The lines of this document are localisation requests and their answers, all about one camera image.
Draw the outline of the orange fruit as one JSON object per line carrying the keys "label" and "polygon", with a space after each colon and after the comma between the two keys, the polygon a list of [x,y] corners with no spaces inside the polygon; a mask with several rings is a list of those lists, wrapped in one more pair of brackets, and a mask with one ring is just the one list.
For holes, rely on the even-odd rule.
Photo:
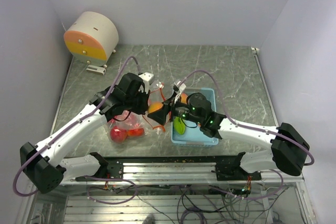
{"label": "orange fruit", "polygon": [[161,110],[163,107],[163,103],[162,102],[153,102],[149,105],[148,107],[148,114],[154,113],[156,111]]}

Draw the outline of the red apple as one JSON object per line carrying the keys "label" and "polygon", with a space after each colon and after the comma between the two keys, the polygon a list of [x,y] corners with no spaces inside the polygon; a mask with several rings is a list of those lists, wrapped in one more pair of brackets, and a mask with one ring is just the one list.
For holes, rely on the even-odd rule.
{"label": "red apple", "polygon": [[127,130],[128,137],[139,137],[144,135],[144,128],[130,129]]}
{"label": "red apple", "polygon": [[127,137],[128,137],[127,130],[120,129],[117,126],[114,126],[110,130],[110,138],[115,143],[122,143],[126,140]]}
{"label": "red apple", "polygon": [[128,117],[128,114],[119,115],[116,117],[116,126],[123,130],[134,130],[141,127],[141,120],[138,115],[131,113]]}

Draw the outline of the peach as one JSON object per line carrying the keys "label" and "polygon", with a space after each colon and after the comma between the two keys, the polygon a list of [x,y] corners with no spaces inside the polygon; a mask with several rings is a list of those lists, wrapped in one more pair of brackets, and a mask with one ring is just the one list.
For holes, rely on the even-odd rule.
{"label": "peach", "polygon": [[181,98],[181,103],[187,104],[187,97],[188,95],[186,93],[182,93],[180,98]]}

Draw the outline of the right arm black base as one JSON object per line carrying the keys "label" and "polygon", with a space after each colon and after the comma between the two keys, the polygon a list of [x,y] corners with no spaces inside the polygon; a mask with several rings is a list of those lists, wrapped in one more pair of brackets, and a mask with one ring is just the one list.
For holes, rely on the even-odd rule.
{"label": "right arm black base", "polygon": [[214,156],[215,168],[212,171],[216,175],[218,181],[247,181],[248,177],[252,180],[261,180],[260,172],[248,173],[240,167],[240,162],[245,152],[240,152],[237,155],[221,155]]}

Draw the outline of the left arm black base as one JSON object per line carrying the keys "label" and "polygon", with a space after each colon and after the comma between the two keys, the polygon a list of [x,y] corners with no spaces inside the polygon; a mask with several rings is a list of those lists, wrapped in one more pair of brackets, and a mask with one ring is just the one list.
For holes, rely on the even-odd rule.
{"label": "left arm black base", "polygon": [[97,152],[91,152],[93,156],[99,162],[99,169],[93,175],[95,178],[122,178],[123,165],[112,157],[103,157]]}

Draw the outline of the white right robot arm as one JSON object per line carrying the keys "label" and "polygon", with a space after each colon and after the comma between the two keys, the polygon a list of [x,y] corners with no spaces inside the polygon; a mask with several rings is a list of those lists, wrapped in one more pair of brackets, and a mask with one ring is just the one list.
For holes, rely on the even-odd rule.
{"label": "white right robot arm", "polygon": [[206,136],[229,138],[263,148],[255,153],[242,153],[238,163],[231,167],[236,179],[244,179],[251,173],[279,169],[290,176],[300,176],[309,153],[309,144],[288,123],[276,126],[243,124],[215,112],[212,104],[201,93],[193,93],[186,99],[171,97],[164,102],[154,102],[148,108],[148,117],[160,125],[167,117],[196,123]]}

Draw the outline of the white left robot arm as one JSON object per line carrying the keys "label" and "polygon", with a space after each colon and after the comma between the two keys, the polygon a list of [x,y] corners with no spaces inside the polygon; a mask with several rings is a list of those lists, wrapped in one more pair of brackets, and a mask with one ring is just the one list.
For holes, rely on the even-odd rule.
{"label": "white left robot arm", "polygon": [[71,121],[48,138],[33,145],[25,143],[19,151],[24,174],[46,194],[63,180],[91,176],[102,180],[107,175],[107,162],[97,153],[80,158],[66,155],[83,138],[124,111],[143,115],[148,109],[150,85],[154,75],[126,73],[114,84],[94,95]]}

